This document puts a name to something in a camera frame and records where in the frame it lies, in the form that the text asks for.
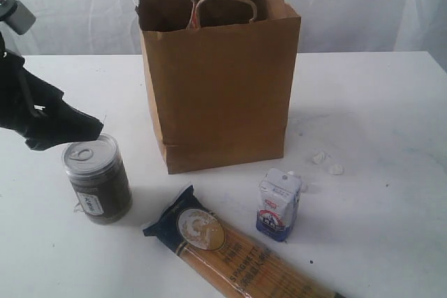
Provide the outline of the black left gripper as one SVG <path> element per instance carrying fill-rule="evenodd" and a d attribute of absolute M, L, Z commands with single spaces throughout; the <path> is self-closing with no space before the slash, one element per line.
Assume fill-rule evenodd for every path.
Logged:
<path fill-rule="evenodd" d="M 103 123 L 66 103 L 62 90 L 30 73 L 24 63 L 1 39 L 1 127 L 20 134 L 34 151 L 97 140 Z"/>

